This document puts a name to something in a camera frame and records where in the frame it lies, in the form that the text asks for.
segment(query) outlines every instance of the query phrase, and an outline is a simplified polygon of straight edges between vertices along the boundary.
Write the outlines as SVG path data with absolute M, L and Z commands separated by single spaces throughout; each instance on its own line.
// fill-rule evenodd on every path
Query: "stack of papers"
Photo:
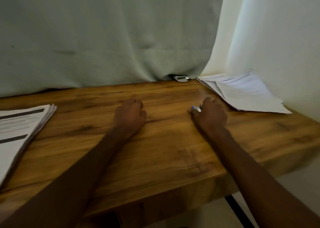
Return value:
M 237 110 L 291 113 L 253 71 L 236 77 L 218 74 L 197 80 Z
M 31 109 L 0 111 L 0 186 L 31 139 L 57 109 L 43 105 Z

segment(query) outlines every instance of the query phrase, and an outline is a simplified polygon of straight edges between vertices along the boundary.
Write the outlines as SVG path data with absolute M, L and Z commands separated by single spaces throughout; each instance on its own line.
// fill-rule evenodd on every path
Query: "green fabric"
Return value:
M 200 74 L 222 0 L 0 0 L 0 97 Z

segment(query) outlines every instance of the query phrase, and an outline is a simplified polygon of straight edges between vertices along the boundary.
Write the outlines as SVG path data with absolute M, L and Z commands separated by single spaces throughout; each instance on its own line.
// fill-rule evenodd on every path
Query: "wood grain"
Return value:
M 110 210 L 125 214 L 132 210 L 128 207 L 138 207 L 140 225 L 149 224 L 235 192 L 232 178 L 186 112 L 207 96 L 216 97 L 193 80 L 1 99 L 0 110 L 50 103 L 58 109 L 0 191 L 0 209 L 17 209 L 86 154 L 110 127 L 116 106 L 132 97 L 143 101 L 147 123 L 107 168 L 86 216 Z M 235 140 L 274 176 L 306 165 L 320 151 L 320 124 L 301 114 L 226 110 Z

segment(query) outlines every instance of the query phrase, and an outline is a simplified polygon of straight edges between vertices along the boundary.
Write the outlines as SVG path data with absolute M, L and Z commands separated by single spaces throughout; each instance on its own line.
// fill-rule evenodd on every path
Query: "hand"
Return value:
M 188 112 L 195 124 L 197 124 L 206 134 L 218 129 L 224 129 L 227 120 L 227 114 L 217 100 L 207 97 L 203 101 L 201 112 L 195 109 L 189 109 Z
M 129 99 L 116 107 L 113 118 L 114 128 L 124 131 L 126 137 L 132 137 L 146 123 L 146 111 L 140 100 Z

